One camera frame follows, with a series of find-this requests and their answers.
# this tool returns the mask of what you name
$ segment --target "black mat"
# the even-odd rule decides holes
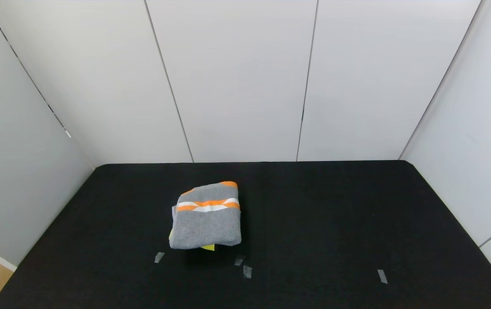
[[[224,180],[239,186],[242,244],[169,249],[179,195]],[[0,293],[19,308],[491,309],[491,265],[406,162],[117,164]]]

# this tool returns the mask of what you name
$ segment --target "orange stripe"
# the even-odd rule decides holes
[[[194,209],[197,209],[198,206],[194,206],[194,205],[184,205],[184,206],[179,206],[177,208],[177,211],[183,211],[183,210],[194,210]]]
[[[238,184],[236,184],[235,182],[220,182],[220,184],[225,185],[225,186],[229,186],[229,187],[238,188]]]
[[[205,201],[205,202],[194,202],[194,203],[200,207],[204,207],[204,206],[212,206],[212,205],[222,205],[224,201],[226,201],[226,199],[220,201]]]

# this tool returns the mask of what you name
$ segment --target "fabric fold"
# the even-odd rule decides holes
[[[183,193],[171,208],[173,230],[169,246],[192,249],[212,245],[233,246],[242,242],[238,184],[219,182]]]

